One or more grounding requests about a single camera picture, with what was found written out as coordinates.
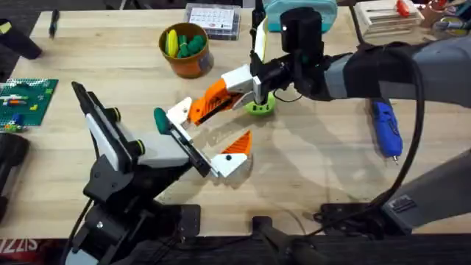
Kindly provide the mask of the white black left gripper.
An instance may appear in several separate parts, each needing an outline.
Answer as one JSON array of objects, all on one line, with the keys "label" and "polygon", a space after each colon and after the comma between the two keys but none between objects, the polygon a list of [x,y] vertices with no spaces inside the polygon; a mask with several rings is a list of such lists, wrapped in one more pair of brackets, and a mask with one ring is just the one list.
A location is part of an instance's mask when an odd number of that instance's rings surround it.
[{"label": "white black left gripper", "polygon": [[166,134],[153,132],[144,135],[145,153],[135,166],[135,184],[140,188],[148,192],[162,192],[192,168],[201,177],[213,173],[216,177],[227,178],[248,160],[252,148],[251,130],[210,161],[194,146],[183,129],[190,124],[192,102],[191,97],[186,97],[167,110],[166,117],[172,124]]}]

